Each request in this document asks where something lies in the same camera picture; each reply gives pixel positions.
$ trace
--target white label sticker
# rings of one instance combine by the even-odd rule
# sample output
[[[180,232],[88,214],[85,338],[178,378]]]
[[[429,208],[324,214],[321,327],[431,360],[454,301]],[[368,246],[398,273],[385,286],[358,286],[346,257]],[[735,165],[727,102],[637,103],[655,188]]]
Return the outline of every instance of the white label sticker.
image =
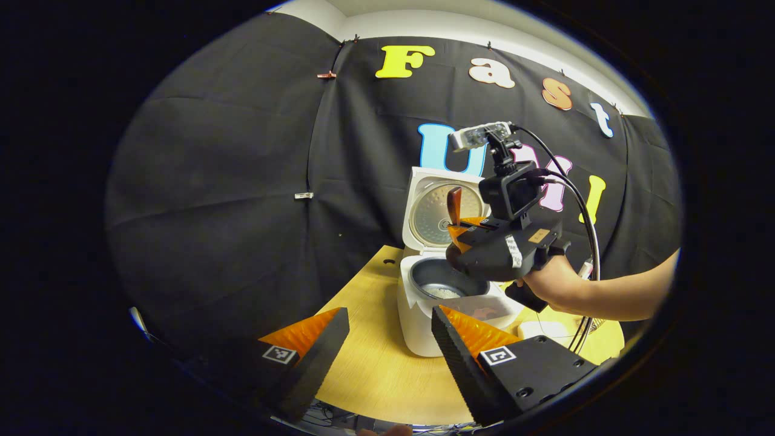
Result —
[[[511,253],[511,267],[522,267],[522,253],[519,251],[519,247],[517,247],[517,241],[514,240],[512,235],[508,235],[506,237],[506,246],[508,246],[508,252]]]

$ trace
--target person's hand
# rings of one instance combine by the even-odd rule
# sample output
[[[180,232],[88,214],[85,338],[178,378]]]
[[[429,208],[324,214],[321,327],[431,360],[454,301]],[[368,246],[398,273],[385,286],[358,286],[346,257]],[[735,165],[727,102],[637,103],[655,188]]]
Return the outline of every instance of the person's hand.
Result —
[[[376,434],[371,430],[362,428],[356,436],[412,436],[412,428],[408,425],[394,425],[383,434]]]
[[[586,281],[578,276],[565,256],[552,256],[543,269],[531,271],[523,279],[516,280],[519,287],[524,282],[552,310],[580,314],[574,307],[584,298]]]

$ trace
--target orange letter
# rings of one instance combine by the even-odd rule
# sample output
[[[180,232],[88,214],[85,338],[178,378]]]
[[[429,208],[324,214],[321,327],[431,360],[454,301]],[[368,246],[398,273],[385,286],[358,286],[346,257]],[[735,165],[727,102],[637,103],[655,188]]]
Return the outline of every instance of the orange letter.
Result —
[[[482,83],[495,83],[502,88],[514,88],[514,85],[516,85],[508,73],[508,68],[498,61],[478,57],[471,59],[471,63],[476,65],[476,67],[471,67],[468,70],[468,74],[474,80]]]
[[[545,78],[543,79],[543,87],[544,89],[541,91],[541,95],[543,95],[543,99],[550,105],[562,110],[568,110],[574,106],[570,101],[570,98],[568,98],[568,95],[570,95],[568,85],[565,85],[561,81],[556,81],[553,78]]]
[[[430,46],[385,46],[382,47],[385,52],[385,62],[382,69],[377,71],[379,78],[407,78],[412,75],[410,70],[406,69],[409,63],[412,68],[420,68],[422,65],[422,55],[433,56],[436,51]]]

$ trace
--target table surface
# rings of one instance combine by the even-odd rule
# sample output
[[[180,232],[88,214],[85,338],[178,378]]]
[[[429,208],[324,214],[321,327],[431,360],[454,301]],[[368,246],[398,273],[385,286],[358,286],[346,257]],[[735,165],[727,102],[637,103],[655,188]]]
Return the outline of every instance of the table surface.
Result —
[[[473,421],[444,357],[425,358],[406,347],[398,319],[399,264],[403,250],[382,247],[319,313],[346,307],[350,334],[325,377],[317,398],[355,414],[404,424]],[[521,322],[538,320],[524,309],[504,330],[517,334]],[[579,317],[549,307],[541,322],[557,321],[575,332]],[[599,365],[624,347],[618,322],[590,333],[580,355]]]

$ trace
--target qr-like tag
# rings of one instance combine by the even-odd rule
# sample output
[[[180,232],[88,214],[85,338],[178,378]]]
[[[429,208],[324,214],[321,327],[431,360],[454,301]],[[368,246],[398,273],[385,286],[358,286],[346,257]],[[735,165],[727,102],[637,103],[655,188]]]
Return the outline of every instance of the qr-like tag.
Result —
[[[482,351],[481,354],[484,356],[484,360],[486,360],[490,366],[508,362],[517,358],[514,356],[514,353],[512,353],[511,350],[506,347],[498,347],[493,348],[492,350]]]
[[[271,348],[267,350],[266,353],[263,353],[263,358],[268,358],[269,360],[274,360],[275,362],[284,363],[287,365],[291,359],[293,359],[293,356],[296,354],[296,350],[289,350],[287,348],[278,347],[277,345],[273,345]]]
[[[511,253],[511,267],[521,268],[522,252],[519,250],[519,247],[517,247],[517,241],[514,240],[512,235],[506,237],[506,246],[508,247],[508,252]]]

